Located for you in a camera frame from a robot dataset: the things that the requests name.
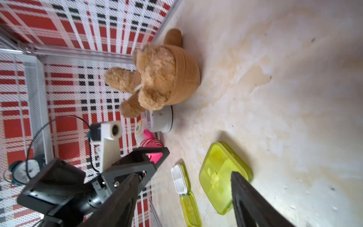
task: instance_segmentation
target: alarm clock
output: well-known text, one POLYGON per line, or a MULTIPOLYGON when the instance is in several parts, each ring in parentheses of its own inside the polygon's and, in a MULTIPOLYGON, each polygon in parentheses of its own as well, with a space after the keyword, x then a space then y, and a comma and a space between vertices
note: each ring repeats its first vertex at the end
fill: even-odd
MULTIPOLYGON (((32 159, 28 159, 28 173, 31 178, 34 178, 44 165, 44 155, 38 155, 32 159)), ((12 184, 14 186, 26 185, 29 178, 26 174, 26 161, 15 161, 9 166, 9 171, 12 174, 12 184)))

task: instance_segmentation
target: green plastic lid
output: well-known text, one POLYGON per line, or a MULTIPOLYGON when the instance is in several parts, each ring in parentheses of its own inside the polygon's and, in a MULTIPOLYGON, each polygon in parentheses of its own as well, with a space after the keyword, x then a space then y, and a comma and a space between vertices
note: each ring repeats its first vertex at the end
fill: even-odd
POLYGON ((184 219, 188 227, 201 227, 202 222, 199 217, 194 195, 188 192, 187 195, 180 197, 181 208, 183 209, 184 219))
POLYGON ((187 170, 184 163, 178 163, 171 169, 176 192, 180 195, 180 204, 188 227, 201 227, 197 204, 191 191, 187 170))
POLYGON ((251 182, 251 169, 225 142, 213 143, 204 159, 199 182, 214 209, 225 215, 232 208, 231 174, 239 172, 251 182))

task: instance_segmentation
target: clock face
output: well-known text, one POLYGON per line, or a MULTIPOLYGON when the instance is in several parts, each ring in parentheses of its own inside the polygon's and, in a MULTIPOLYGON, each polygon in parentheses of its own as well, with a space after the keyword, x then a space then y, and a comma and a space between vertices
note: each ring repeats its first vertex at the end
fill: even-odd
MULTIPOLYGON (((26 175, 26 163, 20 163, 13 171, 13 178, 20 183, 27 184, 29 182, 28 176, 26 175)), ((36 160, 28 160, 28 173, 31 178, 34 178, 40 172, 39 164, 36 160)))

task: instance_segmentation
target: white round object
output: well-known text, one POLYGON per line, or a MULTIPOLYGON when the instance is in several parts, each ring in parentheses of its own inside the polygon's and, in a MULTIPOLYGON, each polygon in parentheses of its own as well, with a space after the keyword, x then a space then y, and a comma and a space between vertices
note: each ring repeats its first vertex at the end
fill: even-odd
POLYGON ((175 190, 179 195, 185 195, 188 192, 187 184, 184 179, 183 171, 180 164, 171 168, 171 175, 173 176, 175 190))
POLYGON ((164 106, 161 110, 146 111, 147 126, 150 132, 167 133, 171 130, 173 123, 173 110, 171 106, 164 106))
MULTIPOLYGON (((14 170, 13 178, 17 181, 27 184, 29 182, 28 176, 26 175, 26 162, 20 163, 14 170)), ((29 159, 28 160, 28 173, 31 178, 34 178, 40 172, 39 164, 36 160, 29 159)))

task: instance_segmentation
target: stain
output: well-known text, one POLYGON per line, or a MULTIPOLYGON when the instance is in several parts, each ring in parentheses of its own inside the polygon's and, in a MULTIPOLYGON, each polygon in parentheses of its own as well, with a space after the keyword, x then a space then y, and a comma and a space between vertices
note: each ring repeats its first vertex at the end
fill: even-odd
POLYGON ((291 160, 290 165, 288 166, 289 173, 296 177, 296 179, 301 180, 301 183, 303 183, 307 187, 306 189, 311 188, 314 182, 320 178, 320 176, 316 174, 320 172, 320 166, 310 166, 308 167, 309 170, 304 172, 296 171, 296 166, 297 161, 291 160))
POLYGON ((242 76, 237 85, 247 86, 251 94, 256 87, 268 84, 270 81, 270 76, 264 74, 261 66, 253 66, 242 76))
POLYGON ((293 7, 289 13, 292 13, 294 15, 305 15, 310 17, 316 17, 317 13, 314 12, 311 8, 308 7, 293 7))
POLYGON ((349 55, 343 62, 343 68, 362 69, 363 56, 349 55))
POLYGON ((302 43, 302 48, 303 49, 307 49, 307 48, 309 48, 309 47, 311 47, 311 41, 309 42, 309 41, 304 41, 303 43, 302 43))
POLYGON ((363 181, 356 178, 342 179, 339 177, 338 171, 327 167, 321 167, 321 173, 322 177, 328 179, 330 182, 334 182, 336 185, 339 185, 339 191, 342 190, 350 201, 352 214, 354 214, 354 216, 356 216, 359 220, 363 221, 363 217, 360 212, 363 210, 363 204, 357 203, 357 201, 361 201, 363 199, 360 192, 360 189, 363 188, 363 181))
POLYGON ((281 140, 290 139, 290 133, 289 132, 283 132, 283 131, 275 131, 277 138, 281 140))
POLYGON ((271 61, 271 58, 268 55, 265 55, 263 58, 261 58, 260 60, 260 64, 262 66, 267 65, 269 62, 271 61))

